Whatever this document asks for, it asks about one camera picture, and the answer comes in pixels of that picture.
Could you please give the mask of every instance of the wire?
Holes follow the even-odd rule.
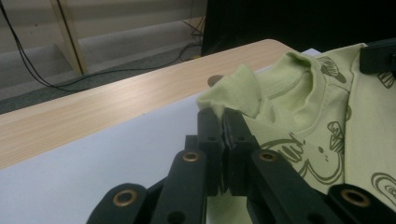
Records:
[[[58,86],[54,86],[52,84],[50,84],[48,81],[46,81],[42,76],[40,76],[40,74],[37,72],[37,70],[35,69],[35,67],[33,66],[32,62],[29,60],[28,56],[26,55],[23,46],[21,44],[21,41],[19,40],[17,34],[15,33],[14,28],[11,25],[11,22],[8,19],[8,15],[6,13],[6,10],[4,8],[3,2],[0,0],[0,9],[2,11],[2,14],[4,16],[4,18],[6,19],[7,25],[9,30],[12,33],[12,36],[14,37],[15,43],[17,44],[17,48],[18,48],[18,52],[21,55],[21,59],[23,61],[24,66],[26,67],[27,71],[29,72],[29,74],[39,83],[41,83],[42,85],[46,86],[46,87],[52,87],[55,89],[58,89],[60,91],[70,91],[70,90],[66,90],[66,89],[62,89]]]
[[[200,31],[200,30],[199,30],[199,27],[201,26],[201,24],[205,24],[205,19],[206,19],[206,17],[202,17],[202,18],[200,19],[200,21],[198,22],[198,25],[196,25],[195,27],[191,25],[191,20],[190,20],[190,23],[188,23],[188,22],[186,22],[186,21],[183,21],[183,22],[186,23],[188,26],[190,26],[190,28],[191,28],[191,35],[192,35],[192,36],[194,36],[194,37],[199,36],[198,42],[201,43],[201,44],[202,44],[202,37],[204,36],[204,32]]]
[[[178,60],[181,60],[182,62],[185,62],[185,60],[182,59],[182,56],[183,56],[183,54],[185,53],[185,51],[186,51],[187,49],[192,48],[192,47],[202,46],[201,41],[199,42],[199,44],[197,44],[197,43],[190,43],[190,44],[188,44],[187,46],[185,46],[185,47],[180,51],[180,53],[178,54],[178,56],[177,56],[173,61],[171,61],[171,62],[169,62],[169,63],[166,63],[166,64],[159,65],[159,66],[146,67],[146,68],[127,68],[127,69],[120,69],[120,70],[112,70],[112,71],[106,71],[106,72],[99,72],[99,73],[94,73],[94,74],[91,74],[91,75],[84,76],[84,77],[82,77],[82,78],[79,78],[78,80],[71,81],[71,82],[66,83],[66,84],[62,84],[62,85],[52,85],[52,84],[49,83],[47,80],[45,80],[42,76],[39,75],[39,73],[36,71],[34,65],[33,65],[32,62],[29,60],[28,56],[26,55],[26,53],[25,53],[25,51],[24,51],[24,49],[23,49],[23,46],[22,46],[22,44],[21,44],[21,41],[19,40],[17,34],[15,33],[15,30],[14,30],[13,26],[11,25],[11,22],[10,22],[9,19],[8,19],[6,10],[5,10],[5,8],[4,8],[3,3],[2,3],[1,0],[0,0],[0,8],[1,8],[1,11],[2,11],[2,13],[3,13],[3,16],[4,16],[5,19],[6,19],[8,28],[9,28],[9,30],[11,31],[11,33],[12,33],[12,35],[13,35],[13,37],[14,37],[14,40],[15,40],[15,42],[16,42],[16,44],[17,44],[18,51],[19,51],[19,54],[21,55],[22,62],[23,62],[23,64],[24,64],[24,66],[26,67],[27,71],[29,72],[29,74],[30,74],[36,81],[38,81],[40,84],[42,84],[42,85],[44,85],[44,86],[46,86],[46,87],[50,87],[50,88],[57,89],[57,90],[59,90],[59,91],[71,91],[71,92],[86,91],[86,90],[88,90],[88,89],[82,89],[82,90],[67,90],[67,89],[64,89],[64,87],[71,86],[71,85],[73,85],[73,84],[76,84],[76,83],[78,83],[78,82],[80,82],[80,81],[82,81],[82,80],[84,80],[84,79],[90,78],[90,77],[96,77],[96,76],[99,76],[99,75],[104,75],[104,74],[109,74],[109,73],[117,73],[117,72],[155,70],[155,69],[160,69],[160,68],[164,68],[164,67],[166,67],[166,66],[168,66],[168,65],[171,65],[172,63],[175,63],[175,62],[177,62]],[[194,29],[194,30],[191,32],[191,35],[195,36],[194,33],[195,33],[196,31],[198,31],[198,32],[201,33],[201,31],[198,30],[198,27],[200,26],[200,24],[202,23],[202,21],[203,21],[203,19],[200,20],[200,22],[199,22],[199,24],[197,25],[197,27],[193,27],[193,26],[190,25],[190,27],[192,27],[192,28]]]

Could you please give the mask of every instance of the bolt hole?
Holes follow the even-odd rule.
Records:
[[[168,223],[169,224],[182,224],[185,221],[184,213],[182,212],[173,212],[168,215]]]
[[[127,206],[136,200],[137,192],[133,189],[125,189],[118,192],[114,198],[113,203],[118,207]]]
[[[270,152],[263,152],[260,154],[260,159],[263,161],[275,161],[276,155]]]
[[[310,213],[307,216],[308,221],[310,221],[313,224],[324,224],[326,223],[326,219],[318,213]]]
[[[367,207],[370,205],[370,199],[364,194],[354,189],[343,189],[341,196],[349,203],[355,204],[359,207]]]
[[[188,152],[183,155],[184,161],[198,161],[199,155],[195,152]]]

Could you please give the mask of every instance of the printed graphic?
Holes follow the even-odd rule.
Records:
[[[279,152],[300,176],[305,177],[309,172],[323,185],[336,182],[344,171],[341,154],[333,153],[332,162],[329,162],[330,158],[322,147],[308,145],[305,140],[299,141],[293,133],[290,133],[290,138],[270,141],[261,147]]]
[[[372,175],[373,187],[396,206],[396,179],[385,173]]]
[[[391,72],[378,74],[378,79],[381,81],[385,88],[390,89],[395,82],[395,77]]]
[[[330,150],[344,154],[345,137],[338,121],[332,121],[327,125],[327,129],[332,133],[330,137]]]
[[[346,121],[349,121],[350,117],[352,117],[352,108],[348,105],[346,109]]]
[[[320,67],[320,71],[329,77],[335,77],[339,82],[346,83],[347,80],[343,74],[338,70],[337,65],[332,61],[331,58],[325,56],[318,58],[321,62],[322,66]]]

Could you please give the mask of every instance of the light green t-shirt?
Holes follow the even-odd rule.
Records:
[[[377,75],[360,72],[362,47],[315,57],[288,52],[258,74],[241,64],[204,92],[197,104],[212,107],[220,118],[225,107],[240,111],[260,146],[281,153],[312,188],[327,193],[330,186],[347,182],[396,210],[396,141],[391,139],[396,119],[389,122],[396,113],[396,102],[391,101],[396,90],[384,88]],[[387,78],[382,80],[389,86]],[[376,88],[388,92],[386,104]],[[385,108],[367,111],[373,106]],[[375,139],[370,147],[368,139]],[[211,223],[249,223],[243,198],[209,198],[208,208]]]

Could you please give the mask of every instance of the shirt sleeve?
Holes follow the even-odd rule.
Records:
[[[255,118],[260,111],[262,93],[254,73],[241,64],[230,76],[222,78],[197,100],[200,109],[212,107],[221,119],[225,107]]]

